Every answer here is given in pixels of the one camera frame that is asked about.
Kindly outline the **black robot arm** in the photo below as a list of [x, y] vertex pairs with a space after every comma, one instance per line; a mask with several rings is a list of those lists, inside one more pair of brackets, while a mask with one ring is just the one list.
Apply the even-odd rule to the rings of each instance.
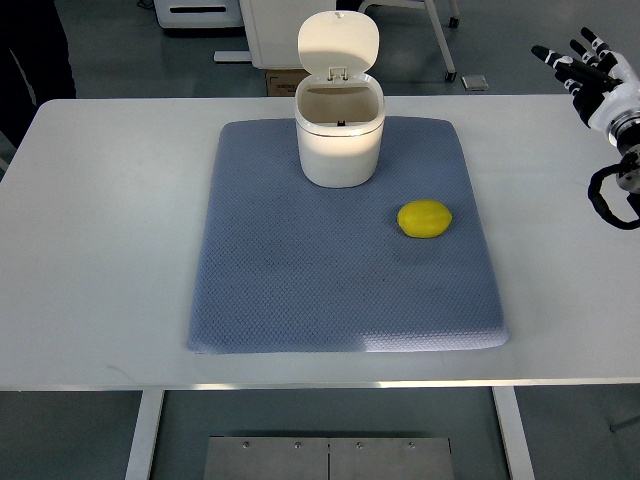
[[[608, 224], [620, 230], [639, 228], [639, 111], [623, 112], [610, 124], [607, 134], [621, 155], [621, 160], [604, 167], [591, 177], [587, 190], [595, 212]], [[637, 218], [625, 221], [617, 217], [610, 209], [601, 193], [604, 180], [613, 176], [620, 189], [627, 192], [627, 203]]]

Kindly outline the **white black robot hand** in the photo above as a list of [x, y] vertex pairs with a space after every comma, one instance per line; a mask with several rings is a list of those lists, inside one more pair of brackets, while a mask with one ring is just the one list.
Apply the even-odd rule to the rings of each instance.
[[639, 116], [639, 75], [626, 58], [587, 27], [575, 39], [573, 56], [535, 45], [531, 53], [554, 70], [555, 78], [572, 96], [581, 121], [609, 136], [623, 122]]

